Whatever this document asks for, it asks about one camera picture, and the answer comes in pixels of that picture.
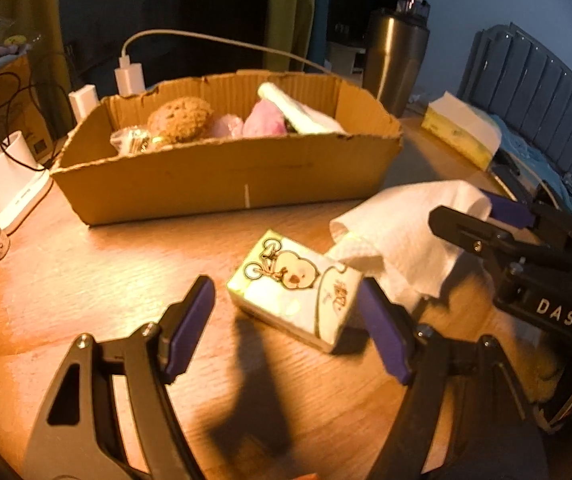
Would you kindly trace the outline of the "cardboard box tray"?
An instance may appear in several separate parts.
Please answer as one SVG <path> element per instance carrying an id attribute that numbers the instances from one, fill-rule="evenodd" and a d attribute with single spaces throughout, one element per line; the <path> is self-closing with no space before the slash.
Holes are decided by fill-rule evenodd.
<path id="1" fill-rule="evenodd" d="M 216 114 L 246 117 L 260 84 L 332 116 L 340 133 L 205 139 L 161 151 L 119 155 L 110 136 L 143 125 L 181 96 Z M 165 81 L 135 96 L 110 96 L 70 132 L 51 176 L 89 226 L 187 214 L 357 200 L 382 186 L 402 150 L 401 124 L 370 92 L 337 76 L 238 73 Z"/>

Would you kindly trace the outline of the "yellow tissue box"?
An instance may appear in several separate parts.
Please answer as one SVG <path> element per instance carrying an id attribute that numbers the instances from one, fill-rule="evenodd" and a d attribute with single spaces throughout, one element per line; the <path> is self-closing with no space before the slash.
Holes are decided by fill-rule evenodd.
<path id="1" fill-rule="evenodd" d="M 450 92 L 428 104 L 422 127 L 482 171 L 490 167 L 502 140 L 500 127 L 488 114 Z"/>

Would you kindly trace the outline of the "white desk lamp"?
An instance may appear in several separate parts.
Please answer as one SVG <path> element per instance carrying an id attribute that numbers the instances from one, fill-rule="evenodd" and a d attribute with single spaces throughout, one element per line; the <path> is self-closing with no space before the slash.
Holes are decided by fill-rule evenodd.
<path id="1" fill-rule="evenodd" d="M 51 191 L 50 173 L 31 154 L 20 130 L 0 141 L 0 228 L 13 234 Z"/>

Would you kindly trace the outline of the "white sock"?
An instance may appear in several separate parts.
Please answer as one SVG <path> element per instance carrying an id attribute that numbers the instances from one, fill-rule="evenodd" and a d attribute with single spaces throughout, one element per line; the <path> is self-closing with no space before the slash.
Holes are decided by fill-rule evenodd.
<path id="1" fill-rule="evenodd" d="M 272 82 L 260 84 L 258 96 L 273 103 L 283 114 L 286 122 L 289 122 L 292 128 L 295 129 L 295 132 L 300 134 L 346 132 L 342 125 L 333 117 L 293 99 L 286 92 L 280 90 L 276 84 L 272 84 Z"/>

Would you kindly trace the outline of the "stainless steel tumbler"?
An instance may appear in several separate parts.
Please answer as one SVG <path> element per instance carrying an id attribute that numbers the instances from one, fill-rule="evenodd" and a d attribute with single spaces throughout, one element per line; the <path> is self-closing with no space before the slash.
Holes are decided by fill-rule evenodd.
<path id="1" fill-rule="evenodd" d="M 428 39 L 427 27 L 398 16 L 381 16 L 375 22 L 362 86 L 393 116 L 400 117 L 408 104 Z"/>

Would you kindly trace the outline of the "grey padded headboard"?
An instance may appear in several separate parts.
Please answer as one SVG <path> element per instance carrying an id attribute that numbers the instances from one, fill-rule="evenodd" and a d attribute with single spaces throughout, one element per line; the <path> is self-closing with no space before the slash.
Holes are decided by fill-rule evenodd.
<path id="1" fill-rule="evenodd" d="M 528 32 L 513 23 L 476 32 L 457 96 L 572 177 L 572 70 Z"/>

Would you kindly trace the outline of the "brown paper bag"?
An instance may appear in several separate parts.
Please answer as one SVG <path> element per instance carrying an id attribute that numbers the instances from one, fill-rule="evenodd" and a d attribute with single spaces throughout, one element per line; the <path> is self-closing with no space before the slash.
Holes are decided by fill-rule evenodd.
<path id="1" fill-rule="evenodd" d="M 0 141 L 6 143 L 11 133 L 20 131 L 34 159 L 47 164 L 55 151 L 42 110 L 28 56 L 15 56 L 0 68 Z"/>

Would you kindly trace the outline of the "white towel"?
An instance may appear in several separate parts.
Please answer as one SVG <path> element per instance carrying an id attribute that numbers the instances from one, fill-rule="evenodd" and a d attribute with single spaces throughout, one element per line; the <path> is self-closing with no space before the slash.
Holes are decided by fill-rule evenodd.
<path id="1" fill-rule="evenodd" d="M 437 298 L 462 251 L 432 234 L 431 211 L 446 206 L 487 220 L 491 202 L 463 180 L 386 188 L 329 222 L 326 256 L 374 278 L 388 299 L 412 312 Z"/>

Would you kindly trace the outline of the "black smartphone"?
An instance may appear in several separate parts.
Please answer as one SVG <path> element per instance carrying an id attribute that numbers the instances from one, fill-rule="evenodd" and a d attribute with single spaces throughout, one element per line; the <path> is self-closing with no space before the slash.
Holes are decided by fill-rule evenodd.
<path id="1" fill-rule="evenodd" d="M 489 174 L 494 177 L 506 195 L 515 202 L 530 206 L 533 202 L 554 206 L 555 200 L 544 182 L 527 169 L 519 169 L 510 162 L 492 160 Z"/>

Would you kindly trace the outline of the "black monitor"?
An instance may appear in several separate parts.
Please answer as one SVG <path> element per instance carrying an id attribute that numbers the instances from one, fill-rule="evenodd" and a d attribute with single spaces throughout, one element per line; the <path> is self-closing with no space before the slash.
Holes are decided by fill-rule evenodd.
<path id="1" fill-rule="evenodd" d="M 399 0 L 329 0 L 326 40 L 366 48 L 381 15 L 393 14 Z"/>

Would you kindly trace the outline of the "brown plush bear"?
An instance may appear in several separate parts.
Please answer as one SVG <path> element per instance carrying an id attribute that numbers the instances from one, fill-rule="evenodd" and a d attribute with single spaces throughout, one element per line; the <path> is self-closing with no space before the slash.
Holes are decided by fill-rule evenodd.
<path id="1" fill-rule="evenodd" d="M 182 96 L 150 114 L 148 131 L 162 142 L 175 144 L 203 138 L 214 123 L 214 110 L 204 99 Z"/>

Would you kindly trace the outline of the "cartoon tissue pack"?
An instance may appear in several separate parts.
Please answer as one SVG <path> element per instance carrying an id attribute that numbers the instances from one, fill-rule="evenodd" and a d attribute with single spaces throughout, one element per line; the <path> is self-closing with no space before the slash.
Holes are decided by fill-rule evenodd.
<path id="1" fill-rule="evenodd" d="M 326 353 L 333 352 L 356 304 L 362 273 L 273 230 L 233 276 L 237 307 Z"/>

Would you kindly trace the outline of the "bubble wrap piece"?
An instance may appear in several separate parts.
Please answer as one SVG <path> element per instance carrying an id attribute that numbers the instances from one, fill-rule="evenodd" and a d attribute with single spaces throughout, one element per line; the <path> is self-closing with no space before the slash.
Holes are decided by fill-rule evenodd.
<path id="1" fill-rule="evenodd" d="M 145 127 L 131 126 L 111 133 L 109 142 L 120 156 L 146 152 L 152 145 L 152 136 Z"/>

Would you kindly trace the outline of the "pink plush toy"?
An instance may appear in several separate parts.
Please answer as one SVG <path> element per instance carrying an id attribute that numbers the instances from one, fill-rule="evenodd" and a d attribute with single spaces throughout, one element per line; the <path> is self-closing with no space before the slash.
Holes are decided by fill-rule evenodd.
<path id="1" fill-rule="evenodd" d="M 254 104 L 246 120 L 226 114 L 213 123 L 210 138 L 250 139 L 265 136 L 284 136 L 287 133 L 285 117 L 271 101 L 262 99 Z"/>

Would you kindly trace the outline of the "white charger plug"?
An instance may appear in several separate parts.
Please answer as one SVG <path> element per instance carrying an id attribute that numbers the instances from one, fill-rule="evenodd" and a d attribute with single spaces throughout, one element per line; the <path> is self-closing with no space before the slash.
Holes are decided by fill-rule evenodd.
<path id="1" fill-rule="evenodd" d="M 132 63 L 127 54 L 120 56 L 115 77 L 119 96 L 135 96 L 146 90 L 142 64 Z"/>

